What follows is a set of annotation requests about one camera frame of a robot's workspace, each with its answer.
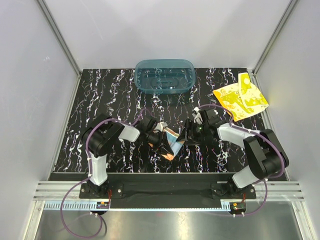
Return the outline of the orange polka dot towel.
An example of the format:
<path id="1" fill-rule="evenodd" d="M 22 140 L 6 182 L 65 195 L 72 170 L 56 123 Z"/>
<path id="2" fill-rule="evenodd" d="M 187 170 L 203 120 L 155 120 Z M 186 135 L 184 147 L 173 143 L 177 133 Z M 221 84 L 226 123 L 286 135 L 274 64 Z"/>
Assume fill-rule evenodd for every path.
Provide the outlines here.
<path id="1" fill-rule="evenodd" d="M 165 158 L 166 160 L 168 161 L 172 161 L 179 153 L 179 151 L 181 150 L 181 148 L 183 147 L 184 145 L 184 142 L 176 142 L 177 138 L 179 137 L 179 134 L 174 132 L 172 129 L 170 128 L 165 128 L 162 132 L 166 132 L 167 134 L 167 139 L 168 139 L 168 142 L 171 146 L 171 149 L 173 151 L 173 155 L 168 155 L 168 156 L 164 156 L 164 155 L 161 155 L 158 150 L 153 150 L 154 152 L 156 152 L 157 154 L 159 154 L 161 157 Z"/>

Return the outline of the teal plastic basin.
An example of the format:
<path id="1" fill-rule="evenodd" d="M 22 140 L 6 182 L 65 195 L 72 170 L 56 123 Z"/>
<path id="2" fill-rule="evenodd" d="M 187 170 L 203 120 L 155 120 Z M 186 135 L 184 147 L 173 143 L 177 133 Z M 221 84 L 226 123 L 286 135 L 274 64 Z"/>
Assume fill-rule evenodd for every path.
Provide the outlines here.
<path id="1" fill-rule="evenodd" d="M 184 94 L 195 85 L 196 71 L 185 59 L 146 59 L 135 66 L 134 83 L 145 94 Z"/>

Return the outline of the yellow patterned towel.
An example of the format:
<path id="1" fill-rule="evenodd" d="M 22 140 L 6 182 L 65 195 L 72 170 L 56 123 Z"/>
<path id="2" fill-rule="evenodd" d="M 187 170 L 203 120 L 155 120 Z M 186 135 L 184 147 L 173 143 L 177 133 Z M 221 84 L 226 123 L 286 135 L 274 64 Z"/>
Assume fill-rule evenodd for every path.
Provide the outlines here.
<path id="1" fill-rule="evenodd" d="M 216 89 L 213 94 L 232 113 L 235 122 L 257 115 L 269 106 L 247 72 L 238 74 L 237 83 Z"/>

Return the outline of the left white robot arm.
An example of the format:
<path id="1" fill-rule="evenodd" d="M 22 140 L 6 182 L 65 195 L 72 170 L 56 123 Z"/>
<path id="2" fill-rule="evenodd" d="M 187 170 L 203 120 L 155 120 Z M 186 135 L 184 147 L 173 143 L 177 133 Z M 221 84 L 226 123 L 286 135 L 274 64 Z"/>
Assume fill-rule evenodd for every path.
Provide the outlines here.
<path id="1" fill-rule="evenodd" d="M 118 140 L 147 143 L 154 152 L 173 159 L 175 153 L 164 128 L 164 125 L 152 116 L 145 116 L 133 124 L 121 122 L 105 114 L 92 120 L 81 136 L 89 166 L 88 181 L 92 184 L 90 192 L 97 198 L 103 198 L 108 193 L 105 183 L 108 179 L 107 154 Z"/>

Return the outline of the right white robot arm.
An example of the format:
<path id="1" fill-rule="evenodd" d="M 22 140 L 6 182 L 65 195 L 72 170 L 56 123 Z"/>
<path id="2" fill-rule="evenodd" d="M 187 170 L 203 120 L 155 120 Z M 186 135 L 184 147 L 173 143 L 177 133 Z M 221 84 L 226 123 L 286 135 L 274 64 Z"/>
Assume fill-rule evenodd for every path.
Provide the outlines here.
<path id="1" fill-rule="evenodd" d="M 209 137 L 230 142 L 245 151 L 248 166 L 235 173 L 227 185 L 232 198 L 239 198 L 245 187 L 253 183 L 280 177 L 289 166 L 289 158 L 271 129 L 250 130 L 217 118 L 202 122 L 188 118 L 176 141 L 196 146 Z"/>

